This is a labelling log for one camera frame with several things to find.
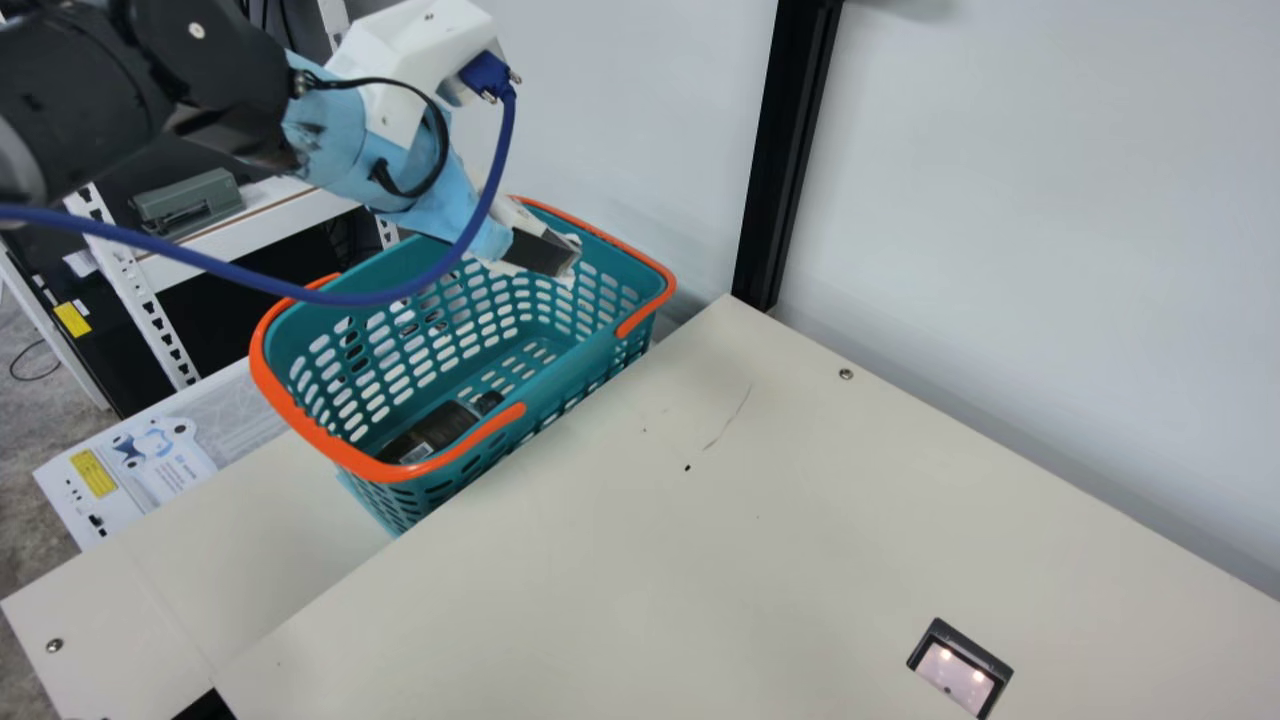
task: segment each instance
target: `shopping basket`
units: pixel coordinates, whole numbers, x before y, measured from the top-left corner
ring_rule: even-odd
[[[521,200],[582,241],[572,286],[460,264],[381,307],[276,304],[250,347],[271,406],[338,465],[344,486],[393,534],[439,507],[649,347],[654,311],[676,290],[662,265],[559,210]],[[367,292],[421,273],[448,246],[417,236],[319,284]],[[449,401],[500,395],[452,445],[408,465],[379,448]]]

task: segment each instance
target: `yellow label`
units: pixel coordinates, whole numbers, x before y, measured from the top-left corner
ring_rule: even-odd
[[[93,329],[88,327],[88,323],[84,320],[84,315],[81,315],[79,310],[77,310],[70,302],[63,302],[58,307],[54,307],[54,314],[58,315],[58,319],[67,327],[67,332],[72,333],[72,337],[87,334],[91,329]]]
[[[92,450],[82,450],[72,455],[72,468],[76,468],[76,471],[84,479],[84,484],[88,486],[93,497],[115,492],[115,480],[106,474],[106,468],[102,468],[102,464],[97,461]]]

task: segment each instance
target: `black aluminum profile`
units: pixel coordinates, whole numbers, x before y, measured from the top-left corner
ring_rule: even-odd
[[[762,311],[782,288],[842,8],[844,0],[778,0],[733,268],[733,296]]]

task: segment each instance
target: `black cable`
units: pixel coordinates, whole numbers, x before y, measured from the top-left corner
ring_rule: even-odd
[[[275,0],[280,8],[280,24],[284,26],[284,37],[289,40],[289,50],[298,51],[298,44],[293,42],[293,28],[289,27],[289,12],[285,9],[287,0]]]
[[[33,383],[36,380],[42,380],[42,379],[47,378],[49,375],[52,375],[54,373],[58,372],[59,368],[63,366],[63,361],[59,360],[56,364],[54,364],[52,368],[50,368],[47,372],[41,373],[38,375],[32,375],[32,377],[28,378],[28,377],[18,374],[18,372],[14,369],[14,368],[18,366],[18,363],[20,363],[22,359],[23,359],[23,356],[26,356],[28,352],[31,352],[32,350],[40,347],[40,345],[42,342],[45,342],[45,341],[44,340],[37,340],[36,342],[33,342],[33,343],[28,345],[27,347],[22,348],[22,352],[19,352],[18,356],[14,357],[9,363],[9,377],[12,377],[13,379],[18,380],[19,383]]]
[[[431,100],[431,97],[428,94],[413,87],[412,85],[401,82],[398,79],[380,78],[380,77],[366,77],[356,79],[320,79],[311,70],[302,70],[302,82],[308,90],[352,90],[365,85],[390,85],[408,90],[413,95],[421,97],[422,101],[426,102],[428,109],[431,111],[431,123],[428,123],[426,117],[424,117],[422,124],[426,126],[426,129],[434,132],[435,137],[439,141],[438,142],[439,147],[436,149],[435,154],[435,164],[431,167],[431,172],[429,172],[426,177],[422,178],[422,182],[417,183],[416,186],[408,190],[401,190],[390,176],[387,159],[380,158],[376,163],[374,163],[374,169],[369,173],[369,179],[376,182],[388,193],[394,195],[396,197],[406,197],[410,200],[421,197],[422,195],[426,193],[426,191],[431,190],[431,186],[435,184],[435,181],[440,177],[440,173],[444,172],[444,164],[449,159],[449,126],[444,122],[444,113],[440,110],[440,106],[436,105],[435,100]]]

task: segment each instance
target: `white shelf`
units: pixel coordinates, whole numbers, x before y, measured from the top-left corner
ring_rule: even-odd
[[[244,211],[178,243],[219,260],[234,260],[360,206],[352,200],[283,177],[243,186],[241,195]],[[191,265],[152,254],[140,254],[138,265],[152,292],[201,273]]]

